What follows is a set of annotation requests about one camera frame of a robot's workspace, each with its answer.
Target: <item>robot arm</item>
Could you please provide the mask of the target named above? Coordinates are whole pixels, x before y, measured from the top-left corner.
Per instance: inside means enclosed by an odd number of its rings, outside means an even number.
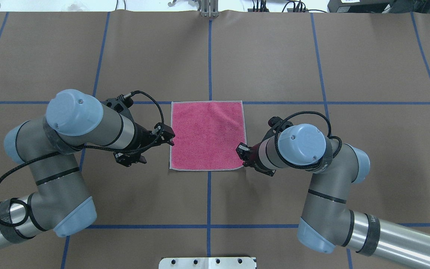
[[[325,137],[315,126],[293,126],[288,119],[273,117],[263,141],[253,147],[240,143],[237,153],[244,166],[270,176],[288,166],[313,173],[298,240],[323,253],[340,245],[365,256],[430,268],[430,235],[346,208],[351,184],[362,182],[369,172],[367,154],[349,144],[340,147],[340,140]]]
[[[146,163],[141,153],[151,146],[173,145],[175,135],[163,119],[153,131],[134,122],[128,108],[136,93],[101,103],[77,90],[63,90],[49,102],[45,116],[26,121],[7,134],[6,153],[18,164],[50,155],[29,165],[37,192],[0,203],[0,248],[50,229],[65,237],[95,221],[94,202],[73,153],[82,148],[113,151],[116,162],[129,167]],[[103,148],[83,146],[85,143]]]

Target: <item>pink cloth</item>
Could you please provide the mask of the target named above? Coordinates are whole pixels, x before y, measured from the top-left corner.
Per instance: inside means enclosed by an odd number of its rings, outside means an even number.
[[[175,145],[170,169],[221,171],[242,167],[235,149],[246,143],[241,101],[172,102]]]

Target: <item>white mounting plate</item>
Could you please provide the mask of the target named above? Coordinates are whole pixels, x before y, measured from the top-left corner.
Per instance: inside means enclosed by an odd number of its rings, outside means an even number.
[[[256,269],[256,258],[255,257],[163,258],[159,263],[159,269]]]

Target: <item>metal bracket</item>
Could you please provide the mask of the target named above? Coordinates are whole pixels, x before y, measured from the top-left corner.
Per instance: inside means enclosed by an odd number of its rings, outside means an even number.
[[[159,269],[256,269],[255,257],[163,258]]]
[[[218,17],[218,0],[198,0],[202,17]]]

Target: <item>light blue cap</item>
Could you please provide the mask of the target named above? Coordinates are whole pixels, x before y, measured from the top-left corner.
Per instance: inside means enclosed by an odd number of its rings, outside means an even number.
[[[84,230],[97,218],[96,207],[92,196],[77,206],[63,220],[55,226],[54,232],[58,237],[66,237]]]
[[[81,136],[96,128],[102,120],[102,104],[95,97],[68,89],[56,94],[46,109],[49,126],[66,136]]]
[[[323,157],[326,140],[316,126],[300,124],[289,127],[280,134],[278,148],[288,162],[309,165]]]
[[[18,151],[16,149],[16,138],[19,133],[19,129],[21,129],[21,126],[23,126],[26,122],[22,124],[19,124],[16,128],[12,129],[7,133],[7,135],[4,138],[4,150],[6,154],[17,164],[23,164],[24,161],[19,157]]]
[[[300,224],[298,225],[297,237],[300,242],[306,247],[329,254],[333,252],[336,247],[333,243],[329,242],[326,238],[316,232],[311,226],[309,226],[303,218],[300,218]]]
[[[356,179],[352,182],[353,184],[358,184],[363,182],[367,174],[369,174],[371,161],[369,160],[368,155],[364,151],[358,148],[355,148],[350,144],[347,144],[347,145],[353,149],[353,151],[356,154],[356,158],[358,159],[358,175]]]

